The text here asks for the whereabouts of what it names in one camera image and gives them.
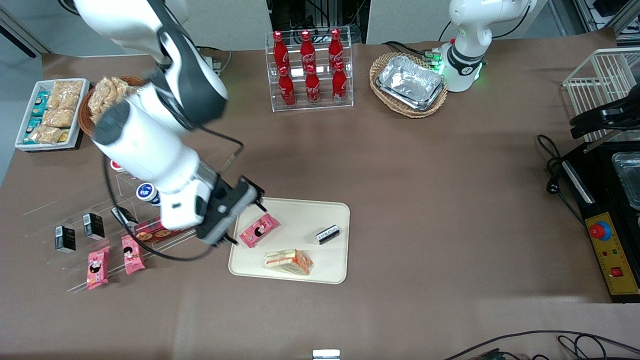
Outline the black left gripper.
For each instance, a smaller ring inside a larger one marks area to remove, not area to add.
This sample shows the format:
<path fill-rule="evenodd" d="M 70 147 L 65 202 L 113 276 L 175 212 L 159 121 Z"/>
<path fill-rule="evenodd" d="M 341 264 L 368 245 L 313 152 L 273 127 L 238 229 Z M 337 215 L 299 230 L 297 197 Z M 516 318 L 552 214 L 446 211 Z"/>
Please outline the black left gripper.
<path fill-rule="evenodd" d="M 596 140 L 614 138 L 622 132 L 639 130 L 640 85 L 630 89 L 627 96 L 612 101 L 601 110 L 586 111 L 570 120 L 574 139 L 587 137 Z"/>

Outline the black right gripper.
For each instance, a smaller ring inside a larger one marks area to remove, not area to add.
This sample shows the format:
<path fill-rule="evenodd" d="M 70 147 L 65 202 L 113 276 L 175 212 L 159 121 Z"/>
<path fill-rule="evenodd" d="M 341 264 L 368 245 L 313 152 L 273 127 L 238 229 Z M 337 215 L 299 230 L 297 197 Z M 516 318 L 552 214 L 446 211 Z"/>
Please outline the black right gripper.
<path fill-rule="evenodd" d="M 264 189 L 245 176 L 240 177 L 240 182 L 247 185 L 247 206 L 256 206 L 265 213 L 266 207 L 263 205 Z M 199 199 L 199 214 L 203 216 L 202 223 L 199 224 L 199 227 L 213 228 L 218 224 L 231 223 L 236 218 L 234 212 L 235 205 L 236 198 L 233 187 L 226 183 L 221 177 L 217 177 L 208 197 L 206 199 L 203 197 Z M 220 243 L 224 242 L 236 246 L 239 244 L 238 241 L 227 232 L 223 233 L 220 239 Z"/>

